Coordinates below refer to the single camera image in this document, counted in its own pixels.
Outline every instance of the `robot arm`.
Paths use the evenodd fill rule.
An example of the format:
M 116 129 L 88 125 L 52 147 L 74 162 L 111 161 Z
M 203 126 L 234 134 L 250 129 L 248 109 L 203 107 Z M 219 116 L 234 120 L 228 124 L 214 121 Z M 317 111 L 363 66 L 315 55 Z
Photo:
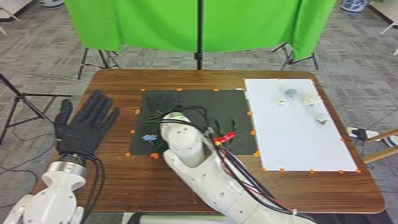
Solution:
M 60 159 L 51 163 L 40 177 L 47 187 L 35 195 L 20 198 L 3 224 L 81 223 L 86 213 L 76 206 L 72 191 L 84 185 L 84 161 L 97 160 L 93 151 L 118 116 L 118 109 L 115 109 L 106 118 L 109 106 L 111 100 L 99 91 L 93 91 L 67 123 L 72 106 L 68 100 L 61 101 L 52 124 Z
M 186 120 L 180 117 L 180 113 L 177 113 L 173 119 Z M 166 129 L 161 127 L 161 136 L 170 146 L 163 154 L 164 161 L 207 206 L 237 224 L 312 224 L 308 219 L 273 211 L 259 204 L 221 169 L 221 161 L 209 139 L 203 138 L 193 127 L 182 124 L 168 125 L 171 128 L 170 126 Z M 182 144 L 186 145 L 184 149 L 171 148 L 173 145 L 180 146 Z M 200 157 L 202 160 L 196 161 L 189 155 L 203 154 L 202 144 L 211 154 L 205 159 Z

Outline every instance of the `metal stand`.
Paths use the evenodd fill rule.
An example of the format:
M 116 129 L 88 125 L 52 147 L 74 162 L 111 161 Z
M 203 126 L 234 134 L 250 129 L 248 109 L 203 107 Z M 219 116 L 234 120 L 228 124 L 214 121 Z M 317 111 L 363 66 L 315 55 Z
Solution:
M 26 122 L 29 122 L 29 121 L 33 121 L 36 119 L 45 119 L 49 122 L 52 122 L 51 119 L 45 116 L 45 111 L 49 109 L 52 100 L 54 100 L 56 97 L 70 97 L 70 95 L 20 93 L 17 91 L 13 85 L 10 84 L 6 78 L 4 78 L 4 76 L 1 74 L 0 74 L 0 81 L 1 81 L 3 85 L 8 87 L 8 89 L 13 92 L 13 94 L 15 94 L 15 96 L 13 96 L 13 103 L 12 103 L 10 112 L 8 112 L 8 117 L 6 117 L 6 121 L 4 121 L 4 125 L 3 125 L 1 136 L 0 136 L 0 145 L 1 145 L 4 133 L 6 133 L 6 130 L 8 130 L 10 127 L 17 126 L 19 124 L 24 124 Z M 45 105 L 45 108 L 44 108 L 42 111 L 38 110 L 38 108 L 35 107 L 35 105 L 31 104 L 31 102 L 28 101 L 26 96 L 44 96 L 44 97 L 51 97 L 49 102 L 47 102 L 47 105 Z M 35 117 L 28 118 L 22 121 L 17 121 L 15 123 L 10 124 L 12 117 L 13 117 L 13 112 L 15 112 L 15 106 L 17 106 L 17 103 L 19 102 L 24 103 L 24 105 L 29 108 L 29 110 L 33 111 Z
M 193 54 L 196 66 L 195 69 L 202 70 L 202 10 L 203 0 L 196 0 L 196 52 Z
M 283 64 L 282 64 L 280 71 L 283 70 L 285 65 L 292 65 L 292 64 L 299 63 L 301 61 L 305 61 L 307 59 L 312 59 L 314 69 L 319 70 L 317 60 L 315 60 L 315 57 L 314 57 L 314 53 L 310 54 L 310 56 L 307 58 L 303 58 L 301 60 L 294 61 L 294 59 L 292 59 L 292 51 L 287 54 L 285 44 L 287 43 L 280 44 L 278 47 L 271 50 L 271 53 L 275 53 L 276 50 L 282 49 L 283 56 L 285 56 L 285 61 L 283 61 Z
M 116 62 L 115 62 L 115 59 L 113 59 L 113 57 L 111 57 L 111 55 L 109 55 L 109 53 L 111 53 L 113 55 L 116 55 L 116 53 L 115 53 L 113 51 L 111 51 L 111 52 L 104 51 L 104 53 L 106 53 L 106 57 L 108 57 L 108 59 L 109 59 L 109 61 L 111 61 L 111 63 L 113 63 L 111 66 L 108 66 L 108 62 L 106 62 L 106 59 L 104 59 L 102 51 L 100 51 L 100 50 L 97 50 L 97 54 L 99 54 L 99 57 L 100 57 L 102 66 L 93 65 L 93 64 L 90 64 L 90 63 L 84 63 L 84 60 L 86 60 L 86 53 L 88 53 L 88 48 L 83 49 L 83 58 L 81 58 L 81 64 L 79 64 L 79 69 L 77 69 L 77 79 L 81 78 L 81 73 L 83 73 L 83 67 L 84 67 L 84 66 L 93 66 L 93 67 L 97 67 L 97 68 L 100 68 L 100 69 L 108 69 L 108 68 L 113 68 L 113 67 L 120 68 L 120 66 L 118 66 L 118 64 L 116 64 Z

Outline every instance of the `black mat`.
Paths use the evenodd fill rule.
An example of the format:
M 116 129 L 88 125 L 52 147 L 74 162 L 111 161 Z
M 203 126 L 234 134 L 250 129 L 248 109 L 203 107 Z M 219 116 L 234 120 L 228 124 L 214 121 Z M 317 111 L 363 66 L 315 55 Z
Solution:
M 141 140 L 141 136 L 159 136 L 157 125 L 147 124 L 147 117 L 156 113 L 164 112 L 171 106 L 180 105 L 187 107 L 198 105 L 207 110 L 211 127 L 214 128 L 214 120 L 221 126 L 221 134 L 232 131 L 232 120 L 235 127 L 235 137 L 232 142 L 225 144 L 235 155 L 250 155 L 255 152 L 255 138 L 250 135 L 251 121 L 246 115 L 246 100 L 244 94 L 239 90 L 186 90 L 186 91 L 145 91 L 141 95 L 140 103 L 140 115 L 134 125 L 134 134 L 131 141 L 131 154 L 148 155 L 152 152 L 163 152 L 166 150 L 166 144 L 159 145 L 157 140 L 147 142 Z M 203 126 L 202 117 L 195 111 L 184 111 L 191 123 Z

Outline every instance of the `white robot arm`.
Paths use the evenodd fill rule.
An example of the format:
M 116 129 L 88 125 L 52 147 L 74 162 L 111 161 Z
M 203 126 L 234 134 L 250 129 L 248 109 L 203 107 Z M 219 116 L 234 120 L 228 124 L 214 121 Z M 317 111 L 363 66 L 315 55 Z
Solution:
M 180 113 L 166 116 L 186 121 Z M 228 217 L 234 223 L 312 224 L 314 222 L 307 218 L 273 211 L 253 200 L 221 169 L 212 143 L 196 129 L 184 124 L 161 124 L 161 136 L 170 147 L 163 154 L 166 164 L 207 206 Z M 202 144 L 209 149 L 205 159 Z
M 24 195 L 3 224 L 79 224 L 83 208 L 76 206 L 72 191 L 84 185 L 84 172 L 77 163 L 51 163 L 40 177 L 47 188 L 35 195 Z

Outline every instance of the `chair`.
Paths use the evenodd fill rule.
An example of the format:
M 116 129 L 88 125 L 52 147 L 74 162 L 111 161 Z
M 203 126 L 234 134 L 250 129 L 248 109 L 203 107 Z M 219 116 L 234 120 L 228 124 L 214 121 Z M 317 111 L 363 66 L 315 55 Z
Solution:
M 379 35 L 383 35 L 383 33 L 386 32 L 386 30 L 392 28 L 392 26 L 398 25 L 398 21 L 394 21 L 388 25 L 388 27 L 383 29 Z
M 398 135 L 398 129 L 370 137 L 365 140 L 365 142 L 374 142 L 376 140 L 386 138 L 392 135 Z M 363 164 L 374 162 L 376 160 L 394 155 L 395 153 L 398 153 L 398 146 L 392 146 L 390 148 L 383 149 L 379 152 L 363 157 Z

